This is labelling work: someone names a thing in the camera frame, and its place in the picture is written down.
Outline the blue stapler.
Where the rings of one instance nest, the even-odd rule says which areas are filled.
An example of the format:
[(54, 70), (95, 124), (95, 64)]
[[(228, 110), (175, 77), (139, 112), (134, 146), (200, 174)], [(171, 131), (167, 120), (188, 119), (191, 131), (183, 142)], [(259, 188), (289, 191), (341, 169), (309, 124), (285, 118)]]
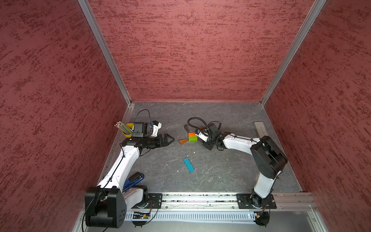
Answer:
[(131, 177), (129, 177), (123, 186), (123, 192), (127, 192), (130, 188), (137, 185), (139, 182), (141, 182), (144, 179), (145, 175), (143, 173), (135, 173)]

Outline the aluminium corner post right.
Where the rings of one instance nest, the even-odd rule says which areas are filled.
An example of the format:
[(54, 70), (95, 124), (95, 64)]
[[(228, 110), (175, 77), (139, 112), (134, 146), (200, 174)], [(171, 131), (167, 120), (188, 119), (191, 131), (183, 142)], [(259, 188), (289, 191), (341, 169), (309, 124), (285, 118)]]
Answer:
[(279, 83), (280, 79), (282, 78), (287, 67), (289, 66), (295, 54), (297, 53), (298, 49), (300, 48), (302, 42), (304, 41), (305, 37), (307, 36), (309, 30), (311, 29), (312, 25), (314, 24), (316, 18), (318, 17), (319, 13), (321, 12), (326, 2), (327, 2), (326, 0), (315, 0), (314, 1), (297, 35), (295, 36), (288, 52), (286, 53), (281, 65), (279, 66), (269, 87), (267, 88), (265, 94), (263, 95), (262, 100), (260, 101), (262, 106), (265, 106), (268, 99), (272, 95), (275, 87)]

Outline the aluminium corner post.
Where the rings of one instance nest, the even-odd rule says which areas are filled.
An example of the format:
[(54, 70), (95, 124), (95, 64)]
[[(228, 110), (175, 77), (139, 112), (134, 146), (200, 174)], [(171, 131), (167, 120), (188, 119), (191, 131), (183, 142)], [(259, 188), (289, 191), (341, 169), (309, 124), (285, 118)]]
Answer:
[(95, 36), (95, 39), (103, 53), (103, 56), (117, 82), (117, 85), (126, 101), (126, 104), (128, 107), (131, 107), (132, 105), (132, 99), (129, 96), (128, 90), (124, 84), (124, 81), (119, 73), (118, 67), (114, 61), (114, 58), (109, 50), (109, 47), (104, 39), (104, 36), (102, 34), (102, 31), (99, 28), (99, 25), (96, 21), (96, 18), (94, 16), (94, 13), (92, 11), (92, 8), (87, 0), (78, 0), (78, 3), (84, 13), (84, 16), (93, 32), (93, 35)]
[(314, 24), (316, 18), (318, 17), (319, 13), (321, 12), (326, 2), (327, 2), (326, 0), (315, 0), (314, 1), (297, 35), (295, 36), (288, 52), (286, 53), (281, 65), (279, 66), (269, 87), (267, 88), (265, 94), (263, 95), (262, 100), (260, 101), (262, 106), (265, 106), (268, 99), (272, 95), (275, 87), (279, 83), (280, 79), (282, 78), (287, 67), (289, 66), (295, 54), (297, 53), (298, 49), (300, 48), (302, 42), (304, 41), (305, 37), (307, 36), (309, 30), (311, 29), (312, 25)]

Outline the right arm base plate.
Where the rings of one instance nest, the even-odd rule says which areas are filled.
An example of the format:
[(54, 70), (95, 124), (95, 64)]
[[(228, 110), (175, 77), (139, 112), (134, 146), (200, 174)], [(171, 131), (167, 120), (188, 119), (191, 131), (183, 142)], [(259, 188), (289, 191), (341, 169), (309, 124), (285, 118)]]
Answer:
[(257, 194), (239, 193), (236, 194), (237, 204), (239, 209), (276, 209), (275, 199), (272, 194), (269, 194), (266, 198), (261, 198)]

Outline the grey whiteboard eraser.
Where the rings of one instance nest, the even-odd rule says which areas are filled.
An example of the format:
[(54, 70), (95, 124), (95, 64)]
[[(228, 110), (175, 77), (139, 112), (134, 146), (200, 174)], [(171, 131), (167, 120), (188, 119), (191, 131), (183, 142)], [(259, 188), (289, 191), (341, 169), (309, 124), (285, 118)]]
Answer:
[(261, 122), (261, 121), (256, 121), (254, 122), (254, 128), (255, 128), (255, 131), (256, 131), (256, 134), (259, 138), (262, 138), (264, 136), (268, 136), (268, 132), (267, 132), (267, 129), (265, 127), (265, 124), (264, 122)]

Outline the green rectangular block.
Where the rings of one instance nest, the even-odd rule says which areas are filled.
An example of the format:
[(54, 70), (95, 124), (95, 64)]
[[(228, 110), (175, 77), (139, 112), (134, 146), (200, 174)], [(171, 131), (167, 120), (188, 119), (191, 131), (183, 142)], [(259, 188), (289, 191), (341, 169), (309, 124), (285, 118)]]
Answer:
[(190, 143), (197, 142), (198, 141), (198, 137), (197, 136), (189, 136), (188, 137), (188, 141)]

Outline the yellow pen cup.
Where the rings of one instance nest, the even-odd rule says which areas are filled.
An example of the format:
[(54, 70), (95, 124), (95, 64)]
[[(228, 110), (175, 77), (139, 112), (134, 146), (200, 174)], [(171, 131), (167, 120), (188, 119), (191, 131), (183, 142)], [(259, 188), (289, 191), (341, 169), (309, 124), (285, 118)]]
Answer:
[(132, 137), (133, 128), (134, 128), (133, 123), (123, 125), (123, 132), (122, 133), (125, 135), (126, 138), (131, 138)]

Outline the teal block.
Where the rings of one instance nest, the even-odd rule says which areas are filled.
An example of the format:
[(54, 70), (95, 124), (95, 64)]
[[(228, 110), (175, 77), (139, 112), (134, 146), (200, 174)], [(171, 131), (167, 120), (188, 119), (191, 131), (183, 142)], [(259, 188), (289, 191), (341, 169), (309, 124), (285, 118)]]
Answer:
[(186, 167), (187, 167), (187, 169), (188, 169), (188, 171), (189, 171), (190, 173), (192, 173), (192, 172), (195, 171), (195, 169), (194, 169), (194, 167), (193, 167), (191, 161), (190, 161), (188, 158), (183, 159), (183, 161), (184, 161), (184, 163), (185, 163), (185, 165), (186, 165)]

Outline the dark brown triangular block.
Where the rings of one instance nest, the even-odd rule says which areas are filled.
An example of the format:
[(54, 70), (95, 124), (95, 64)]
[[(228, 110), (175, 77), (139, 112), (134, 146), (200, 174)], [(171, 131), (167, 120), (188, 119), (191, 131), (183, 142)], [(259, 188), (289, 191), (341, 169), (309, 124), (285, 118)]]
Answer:
[(185, 129), (185, 131), (186, 131), (187, 133), (189, 133), (189, 128), (188, 128), (188, 125), (187, 125), (187, 124), (184, 125), (184, 129)]

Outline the orange triangular block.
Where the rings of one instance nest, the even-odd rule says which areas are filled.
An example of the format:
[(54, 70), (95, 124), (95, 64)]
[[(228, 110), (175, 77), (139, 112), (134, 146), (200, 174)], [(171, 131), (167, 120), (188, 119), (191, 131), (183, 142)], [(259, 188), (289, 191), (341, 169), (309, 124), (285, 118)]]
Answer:
[(179, 143), (180, 143), (180, 145), (183, 145), (183, 144), (187, 143), (188, 141), (189, 141), (188, 139), (181, 139), (181, 140), (179, 140)]

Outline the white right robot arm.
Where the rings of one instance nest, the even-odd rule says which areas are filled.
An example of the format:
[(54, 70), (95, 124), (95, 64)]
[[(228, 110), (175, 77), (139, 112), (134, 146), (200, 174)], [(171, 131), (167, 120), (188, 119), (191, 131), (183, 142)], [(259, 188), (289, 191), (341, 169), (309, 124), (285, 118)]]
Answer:
[(249, 202), (254, 208), (263, 208), (270, 202), (272, 188), (283, 172), (288, 159), (279, 146), (269, 137), (248, 138), (230, 132), (221, 132), (211, 123), (203, 130), (197, 129), (196, 136), (208, 150), (232, 149), (251, 155), (260, 172), (250, 194)]

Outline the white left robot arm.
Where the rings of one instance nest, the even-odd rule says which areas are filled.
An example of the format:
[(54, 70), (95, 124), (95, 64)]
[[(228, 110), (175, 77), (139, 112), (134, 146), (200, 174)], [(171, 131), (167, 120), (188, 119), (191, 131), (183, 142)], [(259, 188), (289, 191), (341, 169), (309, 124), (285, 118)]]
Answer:
[(85, 220), (82, 227), (120, 228), (127, 210), (153, 208), (147, 186), (139, 185), (144, 174), (130, 175), (134, 163), (148, 151), (169, 146), (175, 138), (159, 134), (162, 124), (158, 121), (118, 122), (116, 127), (125, 135), (120, 143), (117, 160), (107, 175), (85, 194)]

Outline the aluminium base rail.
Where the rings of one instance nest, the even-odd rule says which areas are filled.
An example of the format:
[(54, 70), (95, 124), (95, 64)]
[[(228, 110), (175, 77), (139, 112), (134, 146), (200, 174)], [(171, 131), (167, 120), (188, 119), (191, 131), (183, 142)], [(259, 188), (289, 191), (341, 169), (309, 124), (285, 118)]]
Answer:
[[(239, 209), (235, 192), (162, 192), (160, 210), (165, 211), (263, 211)], [(308, 192), (273, 192), (277, 208), (266, 211), (317, 211)]]

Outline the bundle of pencils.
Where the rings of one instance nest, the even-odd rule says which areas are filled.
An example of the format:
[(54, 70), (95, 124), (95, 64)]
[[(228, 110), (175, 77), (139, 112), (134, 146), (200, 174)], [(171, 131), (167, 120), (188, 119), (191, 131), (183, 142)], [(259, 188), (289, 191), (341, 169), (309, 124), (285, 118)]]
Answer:
[(132, 134), (132, 129), (121, 121), (117, 122), (115, 124), (115, 127), (118, 128), (125, 135), (131, 135)]

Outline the aluminium corner post left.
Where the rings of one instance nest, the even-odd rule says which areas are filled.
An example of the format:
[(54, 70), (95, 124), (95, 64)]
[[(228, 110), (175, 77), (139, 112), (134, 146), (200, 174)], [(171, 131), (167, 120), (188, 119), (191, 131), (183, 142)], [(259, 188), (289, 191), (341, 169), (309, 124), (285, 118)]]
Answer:
[(84, 16), (93, 32), (93, 35), (95, 36), (95, 39), (103, 53), (103, 56), (117, 82), (117, 85), (126, 101), (126, 104), (128, 107), (131, 107), (132, 105), (132, 99), (129, 96), (128, 90), (124, 84), (124, 81), (119, 73), (118, 67), (114, 61), (114, 58), (109, 50), (109, 47), (104, 39), (104, 36), (102, 34), (102, 31), (99, 28), (99, 25), (96, 21), (96, 18), (94, 16), (94, 13), (92, 11), (92, 8), (87, 0), (78, 0), (78, 3), (84, 13)]

